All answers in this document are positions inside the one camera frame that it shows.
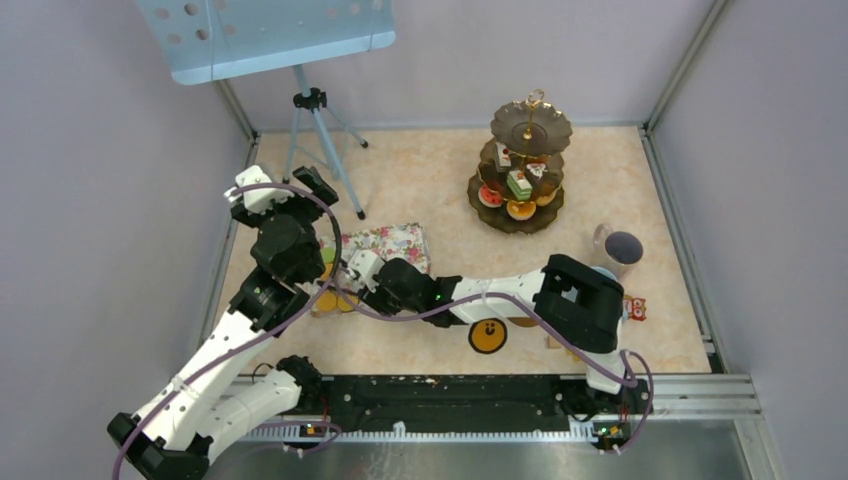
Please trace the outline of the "round biscuit cookie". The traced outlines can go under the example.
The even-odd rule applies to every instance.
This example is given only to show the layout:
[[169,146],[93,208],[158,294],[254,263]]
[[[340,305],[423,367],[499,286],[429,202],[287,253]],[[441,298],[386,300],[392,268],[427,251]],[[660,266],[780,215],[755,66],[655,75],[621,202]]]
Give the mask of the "round biscuit cookie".
[[320,314],[333,313],[338,308],[338,297],[334,292],[325,291],[314,304],[314,309]]

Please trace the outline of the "red sprinkled donut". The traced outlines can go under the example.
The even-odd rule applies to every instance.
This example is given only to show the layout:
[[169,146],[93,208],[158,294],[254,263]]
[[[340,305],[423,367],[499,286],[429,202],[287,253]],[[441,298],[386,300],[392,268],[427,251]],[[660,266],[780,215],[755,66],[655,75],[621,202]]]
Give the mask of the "red sprinkled donut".
[[504,200],[501,194],[488,188],[485,184],[481,185],[477,192],[480,203],[490,209],[497,209],[503,206]]

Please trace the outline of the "orange fruit tart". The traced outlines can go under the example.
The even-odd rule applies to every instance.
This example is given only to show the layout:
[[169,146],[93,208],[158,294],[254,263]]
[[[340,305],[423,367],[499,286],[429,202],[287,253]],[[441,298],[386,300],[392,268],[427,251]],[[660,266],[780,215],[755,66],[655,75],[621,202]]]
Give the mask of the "orange fruit tart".
[[516,221],[527,221],[531,219],[535,215],[536,210],[537,205],[532,201],[519,202],[508,200],[506,203],[507,214]]

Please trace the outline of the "green layered cake slice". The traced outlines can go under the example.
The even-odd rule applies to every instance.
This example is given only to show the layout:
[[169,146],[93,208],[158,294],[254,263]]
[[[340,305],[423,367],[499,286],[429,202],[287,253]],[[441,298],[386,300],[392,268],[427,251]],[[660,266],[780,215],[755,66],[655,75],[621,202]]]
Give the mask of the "green layered cake slice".
[[511,170],[508,173],[507,186],[519,202],[529,200],[533,194],[533,185],[522,170]]

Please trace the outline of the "white cake slice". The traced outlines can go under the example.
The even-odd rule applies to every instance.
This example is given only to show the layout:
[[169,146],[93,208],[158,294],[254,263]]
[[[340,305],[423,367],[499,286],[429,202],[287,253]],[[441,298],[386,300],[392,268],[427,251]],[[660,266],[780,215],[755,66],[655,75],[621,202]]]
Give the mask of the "white cake slice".
[[512,168],[510,150],[501,142],[495,143],[496,155],[494,164],[498,172],[506,172]]

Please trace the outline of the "round golden bun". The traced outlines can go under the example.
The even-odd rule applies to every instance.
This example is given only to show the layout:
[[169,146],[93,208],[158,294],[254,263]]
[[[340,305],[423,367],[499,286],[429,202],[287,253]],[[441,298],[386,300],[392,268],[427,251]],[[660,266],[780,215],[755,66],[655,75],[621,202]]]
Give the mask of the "round golden bun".
[[535,200],[535,204],[536,204],[538,207],[544,207],[544,206],[547,206],[547,205],[549,205],[549,204],[550,204],[550,203],[551,203],[551,202],[552,202],[552,201],[556,198],[556,196],[557,196],[557,194],[558,194],[558,193],[559,193],[559,190],[558,190],[558,189],[555,189],[555,190],[554,190],[554,191],[552,191],[550,194],[547,194],[547,195],[540,195],[539,197],[537,197],[537,198],[536,198],[536,200]]

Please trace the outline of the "chocolate cream cake slice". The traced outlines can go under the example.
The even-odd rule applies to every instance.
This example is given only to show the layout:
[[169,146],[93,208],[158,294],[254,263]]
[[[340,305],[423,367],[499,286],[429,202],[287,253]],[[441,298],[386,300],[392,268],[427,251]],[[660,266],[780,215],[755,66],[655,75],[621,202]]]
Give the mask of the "chocolate cream cake slice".
[[544,162],[526,163],[524,165],[524,171],[527,178],[541,180],[547,173],[548,168]]

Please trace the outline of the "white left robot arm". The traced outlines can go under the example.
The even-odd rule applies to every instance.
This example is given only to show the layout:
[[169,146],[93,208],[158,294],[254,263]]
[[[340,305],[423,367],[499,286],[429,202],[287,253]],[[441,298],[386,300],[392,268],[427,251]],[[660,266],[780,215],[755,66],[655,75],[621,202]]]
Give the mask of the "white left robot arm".
[[240,224],[257,232],[255,268],[216,327],[169,383],[133,413],[119,413],[107,432],[124,462],[146,479],[201,479],[233,443],[276,414],[308,413],[319,404],[321,375],[290,356],[239,394],[221,396],[250,360],[303,316],[320,295],[304,286],[338,264],[321,254],[314,222],[337,192],[313,167],[293,173],[299,187],[275,183],[258,165],[239,173],[225,197]]

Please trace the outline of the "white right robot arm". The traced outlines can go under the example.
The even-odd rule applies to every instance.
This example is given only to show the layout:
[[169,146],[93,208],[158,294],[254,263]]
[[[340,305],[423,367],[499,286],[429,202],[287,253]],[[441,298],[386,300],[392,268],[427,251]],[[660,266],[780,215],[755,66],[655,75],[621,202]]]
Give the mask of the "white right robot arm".
[[554,254],[543,267],[515,276],[432,277],[402,258],[363,250],[351,256],[346,272],[361,285],[360,301],[381,320],[423,320],[440,328],[534,321],[584,362],[586,397],[600,412],[614,411],[638,383],[619,348],[624,288],[601,267]]

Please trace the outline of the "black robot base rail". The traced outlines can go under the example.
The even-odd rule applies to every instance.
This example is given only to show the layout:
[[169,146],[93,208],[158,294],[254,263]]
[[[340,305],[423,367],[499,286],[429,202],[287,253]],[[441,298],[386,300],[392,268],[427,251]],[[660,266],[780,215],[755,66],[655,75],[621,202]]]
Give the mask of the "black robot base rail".
[[323,434],[321,422],[339,426],[350,440],[391,432],[512,437],[581,427],[594,434],[613,425],[627,433],[627,422],[652,412],[648,399],[644,380],[610,394],[572,375],[337,375],[323,378],[261,430],[297,441]]

